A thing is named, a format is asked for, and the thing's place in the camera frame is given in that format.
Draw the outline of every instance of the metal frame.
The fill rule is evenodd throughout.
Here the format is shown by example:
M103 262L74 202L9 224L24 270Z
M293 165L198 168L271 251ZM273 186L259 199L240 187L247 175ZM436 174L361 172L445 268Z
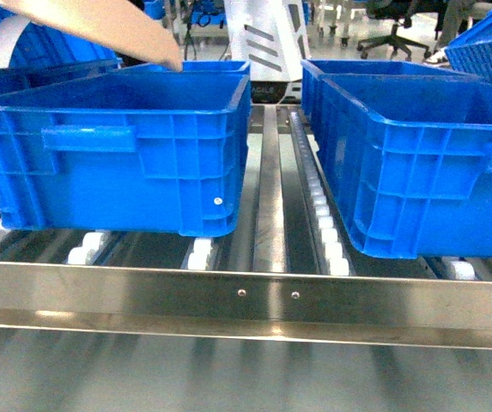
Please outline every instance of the metal frame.
M255 107L252 130L258 130L260 118L264 119L260 171L246 174L253 185L259 176L261 186L259 205L249 210L259 211L257 230L255 236L246 236L248 241L239 241L241 231L252 226L247 224L252 216L242 214L237 231L222 242L229 245L234 260L242 252L247 257L253 251L252 269L259 273L101 266L129 262L114 256L102 258L100 266L82 267L0 262L0 327L492 348L492 282L435 280L420 264L423 260L373 259L355 251L345 238L356 276L277 273L288 268L286 233L281 225L270 226L286 202L285 191L278 195L278 187L282 189L279 159L284 155L279 138L288 138L290 131L292 138L304 131L297 130L296 122L289 128L286 107ZM319 175L327 192L320 169ZM338 221L335 205L331 207ZM268 236L261 233L264 228ZM136 234L117 234L114 242L123 238L120 243L125 244L129 236ZM68 248L74 238L80 239L67 231L28 236L13 232L0 244L0 258L13 260L15 250L27 247L24 244L51 239L52 247L34 252L35 261L60 262L63 254L58 245ZM311 247L311 243L306 239L304 245ZM178 268L182 257L174 260ZM492 259L473 262L483 279L492 278Z

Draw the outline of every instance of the black office chair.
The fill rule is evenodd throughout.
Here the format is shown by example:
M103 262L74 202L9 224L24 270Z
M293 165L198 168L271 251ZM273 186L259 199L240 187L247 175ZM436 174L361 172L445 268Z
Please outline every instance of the black office chair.
M406 61L411 61L411 50L408 46L425 49L424 57L431 56L430 47L416 41L405 39L397 35L399 27L409 28L411 26L410 17L415 13L439 13L446 10L446 4L440 0L413 0L410 1L393 1L393 0L368 0L366 5L367 15L370 19L377 20L394 20L391 34L387 36L373 37L358 42L356 50L361 52L361 58L367 58L370 50L380 45L391 45L394 49L392 56L398 54L398 50L406 53Z

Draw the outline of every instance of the gray floor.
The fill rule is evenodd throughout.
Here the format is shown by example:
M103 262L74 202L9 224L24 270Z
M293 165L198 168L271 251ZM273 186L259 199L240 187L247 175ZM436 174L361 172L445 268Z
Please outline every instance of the gray floor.
M404 35L433 44L433 27ZM312 54L357 58L354 37L388 31L363 21L349 49L315 39ZM492 411L492 351L0 330L0 411L57 410Z

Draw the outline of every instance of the cable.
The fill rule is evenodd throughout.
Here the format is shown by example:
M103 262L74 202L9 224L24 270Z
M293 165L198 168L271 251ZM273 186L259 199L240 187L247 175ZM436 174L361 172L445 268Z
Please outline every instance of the cable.
M208 20L205 23L202 23L202 19L207 16ZM200 27L207 27L211 23L211 15L209 13L203 12L196 21L196 24L198 24Z
M230 46L230 39L228 40L227 47L225 47L225 51L222 53L222 55L219 57L219 61L222 60L222 58L225 57L225 54L227 54L228 47Z
M184 19L186 22L186 34L185 34L185 61L188 60L188 46L192 45L192 50L194 51L194 60L197 60L197 51L196 46L194 46L194 39L191 36L192 30L192 13L194 12L194 6L196 5L196 1L192 2L191 7L187 10L187 16Z

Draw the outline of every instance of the crate rim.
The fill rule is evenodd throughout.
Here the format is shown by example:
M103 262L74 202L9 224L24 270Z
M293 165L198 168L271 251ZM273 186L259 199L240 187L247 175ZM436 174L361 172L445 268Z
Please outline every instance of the crate rim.
M51 73L49 73L50 70L62 70L62 69L70 69L70 68L79 68L79 69L88 69L89 67L97 67L97 66L102 66L102 65L109 65L109 64L120 64L122 62L121 58L102 58L98 60L90 60L88 62L76 62L76 63L67 63L67 64L57 64L56 66L48 66L43 69L26 69L26 68L19 68L15 70L23 70L35 75L46 75L49 76Z
M27 94L27 93L37 93L39 90L48 90L49 88L60 88L61 85L71 83L71 82L89 82L92 79L98 79L105 76L181 76L180 73L121 73L121 72L113 72L113 73L103 73L98 76L93 76L85 79L75 79L70 80L64 83L56 83L48 86L42 86L38 88L31 88L28 90L19 90L16 92L10 92L6 94L0 94L1 96L10 96L12 94ZM176 114L176 115L219 115L235 112L238 110L238 106L240 104L240 98L242 94L246 91L246 87L249 83L250 77L248 75L231 75L231 76L239 76L241 77L238 86L234 89L234 92L227 104L226 107L218 110L192 110L192 109L181 109L181 110L172 110L172 109L87 109L85 107L80 108L71 108L71 107L60 107L60 108L45 108L45 107L36 107L36 106L0 106L0 112L21 112L21 113L30 113L30 112L38 112L38 111L49 111L52 113L102 113L102 114L150 114L150 115L167 115L167 114Z
M186 60L186 61L193 62L193 63L218 63L218 62L220 62L220 60ZM222 72L228 73L229 75L237 74L236 72L238 72L238 71L246 70L252 64L251 60L224 60L224 61L242 62L243 63L236 70L221 70ZM135 69L135 68L139 68L139 67L146 67L146 66L150 66L151 64L153 64L153 63L138 64L137 66L125 67L122 70ZM183 71L183 73L195 73L195 72L196 72L196 70Z
M377 60L360 60L360 59L337 60L337 59L325 59L325 58L309 58L309 59L303 58L301 60L301 66L304 69L308 70L316 79L323 79L324 76L346 76L346 75L351 75L351 76L436 76L436 75L406 75L406 74L403 74L403 75L384 75L384 74L377 75L376 74L376 75L374 75L374 74L368 74L368 73L326 73L321 68L319 68L318 66L315 65L317 62L365 63L365 64L367 64L367 63L388 64L388 63L393 62L395 64L403 64L406 66L415 66L415 67L422 66L422 67L424 67L422 64L417 64L414 62L400 62L400 61L381 60L381 59L377 59ZM434 70L434 71L443 72L443 73L449 73L452 76L456 75L456 74L457 74L457 76L469 76L469 75L471 75L470 73L464 73L463 71L442 69L441 67L431 67L430 69Z
M387 75L386 77L392 77L392 78L397 78L397 76L389 76ZM433 77L433 78L439 78L439 76L424 76L424 77ZM425 129L450 129L450 126L452 125L454 129L461 129L461 130L472 130L472 129L477 129L477 130L492 130L492 124L467 124L467 123L457 123L457 122L450 122L450 123L444 123L444 122L431 122L431 123L425 123L425 122L406 122L402 120L392 120L390 118L386 118L379 112L376 112L374 109L369 108L364 102L362 102L360 99L356 98L353 94L349 93L346 89L342 88L338 84L336 84L331 78L324 78L323 79L324 83L327 83L331 89L335 93L340 93L350 99L352 103L361 111L366 113L373 121L378 122L378 123L383 123L383 124L389 124L391 126L400 126L400 127L411 127L411 128L425 128ZM477 81L476 79L470 79L467 77L466 79L464 78L454 78L454 79L446 79L446 82L473 82L473 83L479 83L480 81ZM484 83L490 87L492 87L492 83Z

